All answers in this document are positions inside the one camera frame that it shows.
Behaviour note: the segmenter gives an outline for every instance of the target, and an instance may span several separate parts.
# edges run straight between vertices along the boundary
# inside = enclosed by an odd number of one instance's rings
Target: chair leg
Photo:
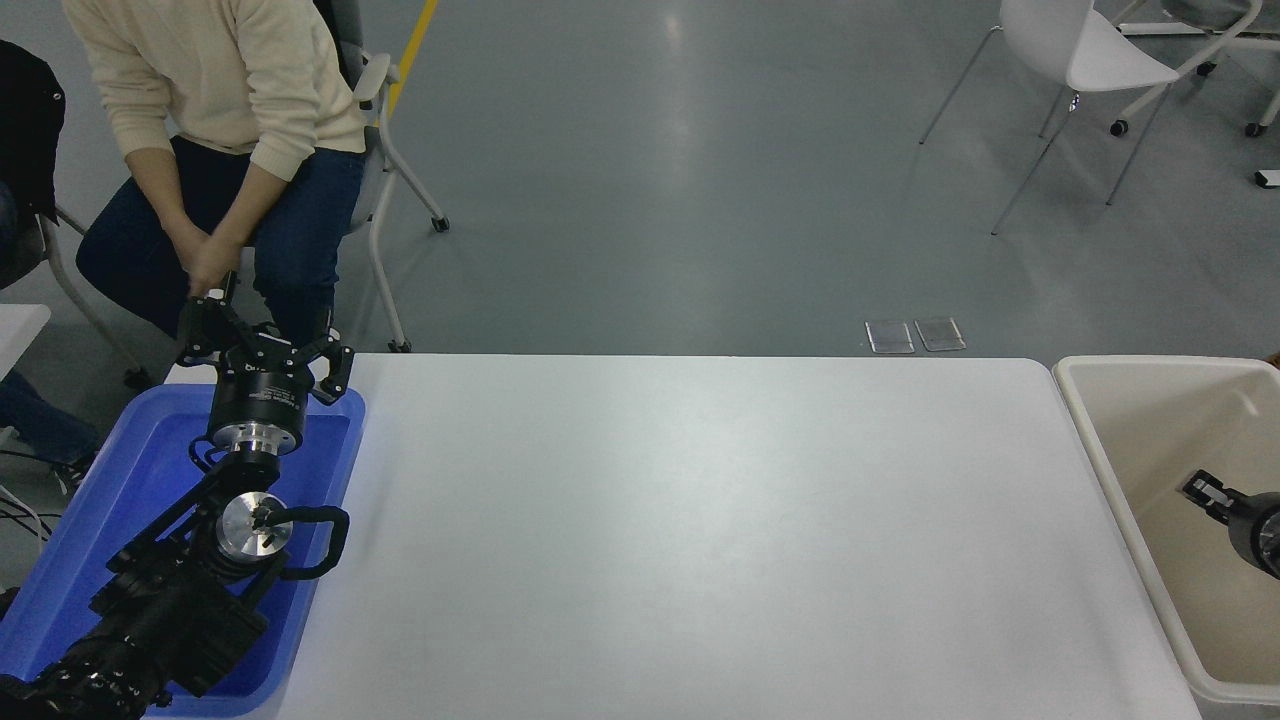
[[[394,170],[404,178],[404,182],[408,183],[408,187],[413,191],[413,195],[416,195],[417,199],[422,201],[422,205],[426,206],[428,211],[431,213],[431,225],[436,229],[436,232],[448,231],[449,229],[448,215],[444,214],[444,210],[440,209],[440,205],[435,201],[434,197],[431,197],[431,193],[426,191],[426,187],[422,184],[422,182],[417,179],[417,176],[415,176],[413,170],[410,169],[408,163],[406,163],[404,158],[399,154],[398,150],[396,150],[396,143],[392,142],[392,129],[387,114],[385,102],[383,104],[383,108],[379,111],[378,135],[383,142],[383,152],[387,155],[387,164],[394,168]]]
[[[1160,108],[1165,104],[1165,100],[1169,99],[1169,90],[1171,87],[1172,85],[1166,85],[1164,92],[1160,94],[1160,100],[1156,102],[1156,109],[1152,110],[1151,117],[1147,118],[1147,124],[1146,127],[1142,128],[1142,135],[1138,136],[1138,142],[1133,143],[1133,150],[1129,152],[1129,159],[1125,160],[1124,168],[1120,170],[1120,177],[1116,178],[1116,184],[1115,187],[1111,188],[1111,195],[1107,196],[1107,205],[1111,205],[1111,201],[1115,200],[1116,191],[1120,190],[1120,183],[1124,182],[1124,177],[1129,174],[1129,165],[1133,165],[1133,159],[1138,156],[1138,149],[1140,149],[1143,141],[1147,140],[1147,133],[1151,132],[1151,126],[1155,124],[1156,114],[1160,113]]]
[[[938,108],[938,113],[933,115],[933,122],[929,123],[929,127],[924,131],[924,135],[920,136],[920,145],[924,145],[924,141],[929,138],[929,133],[933,132],[933,126],[938,124],[938,120],[942,118],[942,113],[946,111],[947,105],[951,104],[951,99],[955,97],[956,91],[960,90],[960,83],[964,82],[964,78],[965,76],[969,74],[969,70],[973,68],[973,64],[978,61],[978,55],[982,54],[982,49],[987,46],[987,41],[991,40],[991,36],[995,35],[998,29],[1001,29],[1000,26],[996,26],[988,29],[987,35],[982,36],[982,42],[978,44],[978,49],[974,50],[973,56],[969,58],[969,64],[966,64],[964,67],[964,72],[960,73],[960,79],[957,79],[955,86],[951,87],[951,92],[947,94],[947,99],[942,101],[942,106]]]
[[[1244,133],[1249,137],[1257,137],[1267,132],[1267,128],[1275,122],[1276,114],[1280,114],[1280,91],[1276,91],[1271,96],[1271,102],[1267,104],[1266,111],[1262,113],[1262,119],[1256,124],[1245,127]]]
[[[1043,140],[1044,131],[1048,129],[1048,122],[1053,119],[1053,110],[1057,110],[1057,104],[1062,101],[1062,95],[1066,94],[1068,87],[1064,85],[1057,88],[1057,95],[1053,96],[1053,104],[1048,106],[1048,115],[1044,117],[1044,124],[1041,126],[1041,131],[1036,133],[1036,137]]]
[[[996,225],[991,228],[991,234],[1000,234],[1000,225],[1005,224],[1005,218],[1009,217],[1010,210],[1014,209],[1014,204],[1018,202],[1018,199],[1023,195],[1023,191],[1027,190],[1027,186],[1032,182],[1032,176],[1034,176],[1036,170],[1039,169],[1039,164],[1044,159],[1044,155],[1048,155],[1048,149],[1053,147],[1053,141],[1057,140],[1057,136],[1062,135],[1062,131],[1066,128],[1066,123],[1071,120],[1071,115],[1079,106],[1080,106],[1080,94],[1073,92],[1071,102],[1066,106],[1066,119],[1064,119],[1062,124],[1060,124],[1057,129],[1053,132],[1053,137],[1050,137],[1048,142],[1044,143],[1044,150],[1041,150],[1039,158],[1036,158],[1036,164],[1032,165],[1032,170],[1027,173],[1027,178],[1023,179],[1023,184],[1018,186],[1018,190],[1014,191],[1014,196],[1009,199],[1009,205],[1006,205],[1005,211],[1000,214],[1000,219],[996,220]]]
[[[1178,77],[1184,77],[1187,73],[1194,70],[1201,63],[1208,60],[1210,58],[1216,58],[1219,51],[1222,50],[1229,42],[1231,42],[1235,36],[1240,35],[1244,28],[1249,27],[1262,10],[1262,0],[1249,0],[1249,10],[1244,15],[1235,20],[1230,28],[1222,31],[1221,33],[1206,33],[1212,40],[1194,53],[1190,58],[1178,65],[1175,72]],[[1160,94],[1164,92],[1158,85],[1142,94],[1142,97],[1134,100],[1128,108],[1120,111],[1117,120],[1128,122],[1129,118],[1137,115],[1143,108],[1146,108],[1151,101],[1156,100]]]
[[[1124,10],[1120,10],[1120,14],[1111,20],[1111,24],[1119,26],[1120,23],[1128,20],[1130,15],[1138,12],[1138,8],[1142,8],[1146,4],[1147,0],[1133,0],[1133,3],[1129,3]]]
[[[392,342],[388,343],[392,352],[410,352],[413,345],[404,337],[404,327],[399,322],[399,311],[396,309],[396,299],[392,297],[392,286],[387,279],[387,269],[383,266],[380,249],[383,236],[383,218],[387,217],[387,208],[390,206],[392,192],[396,190],[398,173],[389,173],[383,192],[374,206],[374,222],[369,225],[369,263],[374,266],[374,279],[378,282],[378,295],[383,300],[383,309],[387,310],[387,320],[392,325]]]
[[[74,223],[74,220],[69,220],[68,218],[68,222],[73,223],[73,228],[79,229],[79,225]],[[88,302],[84,301],[84,297],[81,296],[79,291],[76,290],[76,286],[72,284],[70,278],[67,277],[67,270],[63,268],[63,254],[58,249],[58,234],[54,232],[52,223],[44,215],[40,217],[38,223],[40,234],[44,236],[45,240],[45,260],[49,261],[49,269],[54,273],[54,279],[58,281],[59,287],[63,288],[67,297],[69,297],[76,307],[79,309],[81,314],[84,315],[84,319],[93,325],[97,334],[102,336],[102,340],[105,340],[108,345],[119,352],[131,365],[131,368],[125,370],[124,384],[133,389],[146,389],[155,386],[155,382],[151,379],[147,369],[142,366],[142,363],[133,356],[133,352],[129,351],[128,346],[115,337],[111,329],[106,327],[106,323],[104,323],[101,318],[93,313],[93,309],[90,307]]]

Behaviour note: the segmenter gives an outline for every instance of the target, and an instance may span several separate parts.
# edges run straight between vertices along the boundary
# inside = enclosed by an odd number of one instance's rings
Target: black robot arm
[[[204,696],[266,630],[256,606],[268,589],[319,578],[342,556],[342,509],[291,509],[266,491],[279,457],[302,443],[308,395],[332,404],[347,391],[351,348],[332,333],[294,347],[220,299],[188,301],[183,337],[178,364],[218,370],[204,439],[223,456],[108,561],[114,577],[90,601],[101,616],[92,630],[29,683],[0,675],[3,720],[136,720],[169,703],[169,682]],[[319,384],[308,368],[317,357],[329,360]],[[294,523],[333,525],[314,566],[287,566]],[[244,580],[239,594],[229,589]]]

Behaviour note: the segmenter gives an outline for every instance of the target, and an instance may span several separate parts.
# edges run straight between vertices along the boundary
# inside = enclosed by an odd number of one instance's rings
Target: white chair
[[[1125,22],[1146,3],[1147,0],[1133,0],[1111,20],[1125,37],[1193,35],[1210,38],[1204,47],[1178,67],[1179,77],[1190,73],[1192,68],[1196,69],[1196,74],[1207,77],[1217,68],[1217,55],[1228,47],[1280,53],[1280,40],[1276,40],[1276,33],[1280,33],[1280,3],[1276,0],[1231,0],[1230,3],[1161,0],[1165,14],[1176,22]],[[1124,135],[1129,129],[1128,119],[1149,101],[1151,94],[1148,92],[1121,110],[1111,126],[1111,135],[1117,137]],[[1280,113],[1280,92],[1271,96],[1271,102],[1267,104],[1267,109],[1258,122],[1244,127],[1244,135],[1248,137],[1261,136],[1275,122],[1277,113]]]
[[[392,341],[388,347],[393,352],[410,352],[413,346],[404,336],[379,246],[383,219],[390,206],[397,181],[403,179],[408,183],[413,195],[426,206],[431,215],[431,227],[436,232],[447,232],[449,219],[392,143],[387,99],[390,87],[401,81],[399,68],[392,63],[390,55],[385,53],[372,55],[364,49],[357,0],[315,0],[315,5],[329,26],[338,46],[338,60],[343,77],[351,83],[356,100],[360,101],[369,118],[369,126],[365,127],[365,145],[367,147],[365,182],[360,190],[360,199],[356,201],[356,210],[351,217],[348,233],[356,232],[365,224],[370,225],[369,260],[378,282],[383,307],[387,310],[387,319],[392,327]]]
[[[933,132],[933,127],[938,123],[942,113],[955,96],[956,90],[960,88],[982,49],[986,47],[987,41],[991,40],[991,36],[996,31],[1004,31],[1010,50],[1021,61],[1027,63],[1037,73],[1062,86],[1053,100],[1050,115],[1041,127],[1041,137],[1044,137],[1044,131],[1053,117],[1053,109],[1057,108],[1062,95],[1070,90],[1073,97],[1068,104],[1066,119],[1062,120],[1057,131],[1053,132],[1044,145],[1027,178],[1014,192],[1012,199],[1009,200],[1009,205],[1005,206],[1005,211],[1001,213],[1000,219],[996,220],[991,234],[1000,234],[1000,228],[1005,218],[1009,217],[1010,210],[1012,210],[1014,204],[1027,188],[1032,176],[1036,174],[1044,155],[1048,154],[1048,149],[1053,146],[1053,141],[1057,140],[1057,136],[1066,127],[1068,120],[1070,120],[1071,114],[1079,106],[1082,92],[1167,87],[1178,79],[1178,73],[1171,68],[1156,61],[1116,32],[1111,23],[1093,9],[1093,0],[1002,0],[1000,4],[1000,24],[991,28],[978,45],[978,50],[969,59],[969,64],[965,65],[960,79],[956,81],[951,92],[947,94],[942,106],[938,108],[938,113],[933,117],[933,122],[929,123],[928,129],[924,131],[924,136],[920,137],[920,145]],[[1161,95],[1161,104],[1165,96]],[[1158,111],[1160,104],[1152,111],[1152,120]],[[1129,172],[1129,165],[1138,154],[1138,149],[1149,128],[1151,120],[1147,122],[1142,136],[1134,143],[1125,167],[1120,172],[1115,187],[1111,190],[1111,195],[1107,196],[1107,205],[1115,199],[1115,193],[1120,188],[1120,182],[1124,181],[1125,174]]]

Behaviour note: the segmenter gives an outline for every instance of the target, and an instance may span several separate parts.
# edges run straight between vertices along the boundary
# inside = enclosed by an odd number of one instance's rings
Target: white table surface
[[[361,355],[351,386],[347,551],[255,716],[1199,717],[1032,361]]]
[[[0,378],[9,374],[47,322],[45,305],[0,305]]]

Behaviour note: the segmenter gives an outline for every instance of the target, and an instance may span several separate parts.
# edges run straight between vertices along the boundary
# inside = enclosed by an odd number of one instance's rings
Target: cylindrical motor
[[[302,445],[310,384],[305,368],[297,374],[224,374],[214,391],[209,439],[227,451],[292,452]]]

